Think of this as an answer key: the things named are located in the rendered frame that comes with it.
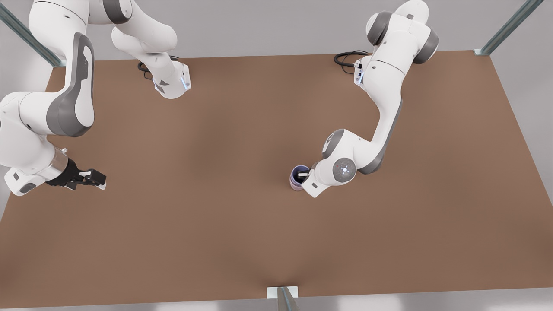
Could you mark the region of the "purple cup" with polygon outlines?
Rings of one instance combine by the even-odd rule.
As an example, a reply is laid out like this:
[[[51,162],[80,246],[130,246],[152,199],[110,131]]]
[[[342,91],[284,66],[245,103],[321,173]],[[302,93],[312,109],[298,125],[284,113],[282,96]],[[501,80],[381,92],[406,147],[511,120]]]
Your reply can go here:
[[[291,174],[290,174],[290,177],[294,177],[294,179],[296,179],[297,181],[301,182],[301,183],[304,183],[304,181],[308,178],[299,178],[298,177],[298,172],[299,171],[310,171],[310,168],[309,167],[306,167],[306,165],[297,165],[296,167],[294,167],[294,169],[292,170]]]

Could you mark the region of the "silver frame post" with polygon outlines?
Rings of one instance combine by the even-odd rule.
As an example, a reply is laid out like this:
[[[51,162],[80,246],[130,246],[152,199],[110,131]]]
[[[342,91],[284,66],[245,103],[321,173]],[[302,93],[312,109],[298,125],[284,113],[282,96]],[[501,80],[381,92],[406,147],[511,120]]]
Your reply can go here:
[[[296,298],[299,297],[298,287],[268,287],[267,299],[277,299],[278,311],[300,311]]]
[[[39,43],[30,30],[2,3],[0,3],[0,20],[52,67],[65,67],[66,62]]]
[[[480,49],[474,49],[474,55],[490,56],[518,26],[524,22],[545,0],[526,0],[509,20]]]

